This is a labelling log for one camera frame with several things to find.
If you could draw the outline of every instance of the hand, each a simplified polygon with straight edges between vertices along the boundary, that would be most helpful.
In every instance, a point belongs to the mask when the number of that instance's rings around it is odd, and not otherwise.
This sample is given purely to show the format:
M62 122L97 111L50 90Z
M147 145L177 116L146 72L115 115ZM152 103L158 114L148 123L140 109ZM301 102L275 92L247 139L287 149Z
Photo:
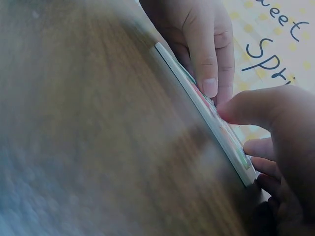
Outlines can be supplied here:
M199 89L217 103L229 100L234 77L233 35L221 0L140 3L179 62L196 78Z
M252 140L244 151L262 172L280 235L315 235L315 97L293 86L246 91L218 106L232 124L259 125L270 139Z

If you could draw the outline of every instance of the table surface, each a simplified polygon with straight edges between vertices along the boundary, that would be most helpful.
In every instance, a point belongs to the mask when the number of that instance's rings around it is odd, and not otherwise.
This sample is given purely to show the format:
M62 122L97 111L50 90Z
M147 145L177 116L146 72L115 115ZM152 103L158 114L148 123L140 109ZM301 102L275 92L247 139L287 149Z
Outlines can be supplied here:
M0 1L0 235L246 235L260 201L128 0Z

